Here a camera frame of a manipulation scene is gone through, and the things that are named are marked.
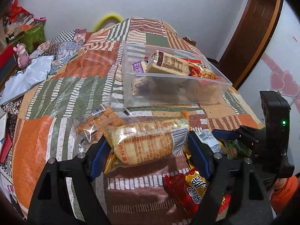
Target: pink heart sticker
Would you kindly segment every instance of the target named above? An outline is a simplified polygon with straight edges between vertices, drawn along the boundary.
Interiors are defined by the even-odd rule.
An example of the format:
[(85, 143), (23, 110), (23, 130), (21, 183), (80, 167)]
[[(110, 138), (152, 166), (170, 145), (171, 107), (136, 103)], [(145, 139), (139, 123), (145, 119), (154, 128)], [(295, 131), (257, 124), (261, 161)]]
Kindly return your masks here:
[(284, 89), (284, 81), (280, 75), (273, 71), (270, 75), (271, 90), (282, 91)]
[(284, 96), (296, 97), (297, 95), (299, 95), (300, 86), (298, 85), (297, 82), (293, 81), (293, 76), (290, 73), (290, 71), (285, 71), (283, 73), (282, 79), (284, 80), (284, 85), (285, 85), (282, 91), (282, 94)]

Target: wooden door frame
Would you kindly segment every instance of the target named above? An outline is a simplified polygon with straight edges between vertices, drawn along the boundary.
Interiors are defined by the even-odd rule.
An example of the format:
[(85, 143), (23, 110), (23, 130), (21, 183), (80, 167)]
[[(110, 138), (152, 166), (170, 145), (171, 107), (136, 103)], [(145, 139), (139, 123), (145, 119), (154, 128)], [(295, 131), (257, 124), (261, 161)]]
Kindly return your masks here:
[(269, 27), (265, 33), (265, 36), (263, 37), (260, 45), (258, 46), (258, 49), (256, 50), (254, 56), (251, 58), (249, 64), (244, 69), (240, 77), (237, 79), (237, 81), (233, 84), (233, 87), (236, 89), (239, 89), (239, 87), (243, 84), (243, 82), (247, 79), (249, 74), (251, 73), (252, 69), (256, 66), (258, 61), (260, 60), (261, 56), (265, 52), (272, 35), (274, 34), (275, 28), (277, 26), (281, 10), (282, 10), (283, 0), (277, 0), (274, 13), (271, 18), (271, 22), (269, 24)]
[[(250, 7), (250, 3), (252, 0), (248, 0), (247, 5), (245, 7), (244, 13), (241, 17), (241, 20), (235, 30), (235, 33), (233, 34), (225, 52), (223, 53), (220, 61), (219, 61), (219, 68), (222, 68), (222, 64), (224, 63), (224, 59), (227, 56), (227, 53), (229, 52), (232, 44), (235, 42), (236, 37), (238, 36), (242, 26), (243, 26), (243, 22), (245, 20), (246, 14), (248, 12), (248, 9)], [(249, 64), (247, 65), (247, 67), (244, 69), (244, 71), (242, 72), (242, 74), (240, 75), (240, 77), (237, 79), (237, 81), (233, 84), (233, 87), (238, 89), (243, 82), (246, 80), (246, 78), (249, 76), (249, 74), (251, 73), (252, 69), (256, 66), (256, 64), (258, 63), (258, 61), (260, 60), (262, 54), (264, 53), (265, 49), (267, 48), (272, 35), (275, 31), (275, 28), (277, 26), (279, 17), (280, 17), (280, 13), (282, 10), (282, 5), (283, 5), (283, 0), (276, 0), (276, 5), (275, 5), (275, 9), (270, 21), (270, 24), (268, 26), (268, 29), (258, 47), (258, 49), (256, 50), (255, 54), (253, 55), (253, 57), (251, 58)]]
[(221, 57), (221, 59), (220, 59), (220, 61), (219, 61), (219, 67), (220, 67), (220, 68), (221, 68), (222, 64), (224, 63), (224, 58), (227, 56), (228, 51), (230, 50), (232, 44), (235, 42), (236, 37), (238, 36), (238, 34), (239, 34), (239, 32), (240, 32), (240, 30), (241, 30), (241, 28), (242, 28), (242, 26), (243, 26), (243, 22), (244, 22), (245, 17), (246, 17), (246, 15), (247, 15), (247, 13), (248, 13), (248, 9), (249, 9), (249, 7), (250, 7), (251, 1), (252, 1), (252, 0), (248, 0), (248, 1), (247, 1), (247, 5), (246, 5), (245, 10), (244, 10), (244, 12), (243, 12), (243, 15), (242, 15), (242, 17), (241, 17), (241, 20), (240, 20), (238, 26), (236, 27), (236, 30), (235, 30), (235, 32), (234, 32), (234, 34), (233, 34), (233, 36), (232, 36), (232, 38), (231, 38), (231, 40), (230, 40), (228, 46), (227, 46), (225, 52), (223, 53), (223, 55), (222, 55), (222, 57)]

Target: plastic wrapper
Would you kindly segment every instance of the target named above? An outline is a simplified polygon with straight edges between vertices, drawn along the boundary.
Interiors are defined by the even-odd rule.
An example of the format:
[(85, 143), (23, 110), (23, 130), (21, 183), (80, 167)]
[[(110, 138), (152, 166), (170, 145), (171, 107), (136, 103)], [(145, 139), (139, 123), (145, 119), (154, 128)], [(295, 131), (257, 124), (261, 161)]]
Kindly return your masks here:
[(197, 137), (204, 144), (207, 144), (213, 153), (226, 154), (228, 151), (221, 141), (218, 141), (209, 129), (204, 129), (201, 132), (196, 132)]
[(166, 52), (154, 51), (148, 58), (147, 73), (189, 75), (189, 63)]
[(90, 115), (67, 121), (67, 128), (75, 139), (77, 153), (87, 152), (92, 144), (97, 143), (103, 135), (100, 124), (122, 126), (137, 120), (121, 106), (116, 98), (109, 95)]
[(132, 64), (132, 71), (137, 73), (145, 73), (147, 69), (147, 63), (139, 60)]
[(123, 167), (151, 162), (176, 154), (184, 148), (189, 131), (187, 112), (181, 118), (127, 124), (120, 127), (101, 125), (101, 130), (114, 151), (103, 172), (112, 170), (110, 164)]
[[(197, 212), (209, 185), (195, 168), (186, 174), (179, 173), (174, 176), (164, 176), (164, 184), (191, 216)], [(230, 199), (229, 194), (223, 197), (218, 215), (229, 206)]]

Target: bed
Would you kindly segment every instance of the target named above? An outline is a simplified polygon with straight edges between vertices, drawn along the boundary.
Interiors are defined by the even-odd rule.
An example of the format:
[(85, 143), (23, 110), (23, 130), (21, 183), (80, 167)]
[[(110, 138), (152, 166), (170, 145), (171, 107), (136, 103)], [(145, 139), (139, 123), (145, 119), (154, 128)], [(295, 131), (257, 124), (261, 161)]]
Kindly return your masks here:
[[(123, 102), (121, 60), (124, 42), (134, 42), (201, 52), (185, 42), (167, 23), (146, 18), (128, 18), (90, 36), (85, 31), (64, 34), (42, 45), (32, 57), (53, 53), (49, 78), (27, 92), (15, 114), (11, 152), (12, 180), (19, 206), (26, 216), (33, 190), (46, 161), (73, 158), (77, 152), (67, 128), (69, 118), (89, 114), (102, 99), (113, 94)], [(70, 43), (67, 37), (73, 37)], [(217, 104), (129, 108), (134, 116), (174, 116), (187, 110), (194, 131), (230, 130), (240, 125), (262, 128), (245, 101), (230, 87)], [(183, 152), (131, 168), (102, 174), (93, 183), (96, 195), (112, 224), (187, 224), (189, 217), (163, 188), (163, 175), (186, 173)], [(83, 220), (72, 180), (68, 192), (78, 219)]]

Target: red snack bag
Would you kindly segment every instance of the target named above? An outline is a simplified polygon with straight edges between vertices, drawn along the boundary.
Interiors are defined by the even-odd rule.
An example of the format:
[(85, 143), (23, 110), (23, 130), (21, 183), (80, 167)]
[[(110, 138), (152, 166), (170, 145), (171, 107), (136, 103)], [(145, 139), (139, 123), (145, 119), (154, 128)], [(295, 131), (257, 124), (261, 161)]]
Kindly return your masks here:
[[(164, 181), (169, 191), (177, 198), (189, 215), (194, 215), (207, 189), (205, 178), (201, 177), (197, 169), (191, 169), (186, 174), (165, 176)], [(218, 215), (229, 206), (231, 196), (223, 198)]]
[(18, 0), (14, 0), (8, 13), (9, 20), (13, 22), (19, 13), (29, 13), (23, 7), (18, 6)]
[(189, 63), (203, 64), (203, 63), (201, 62), (201, 60), (198, 60), (198, 59), (189, 59), (189, 58), (181, 58), (181, 59), (183, 59), (183, 60), (185, 60), (185, 61), (187, 61), (187, 62), (189, 62)]

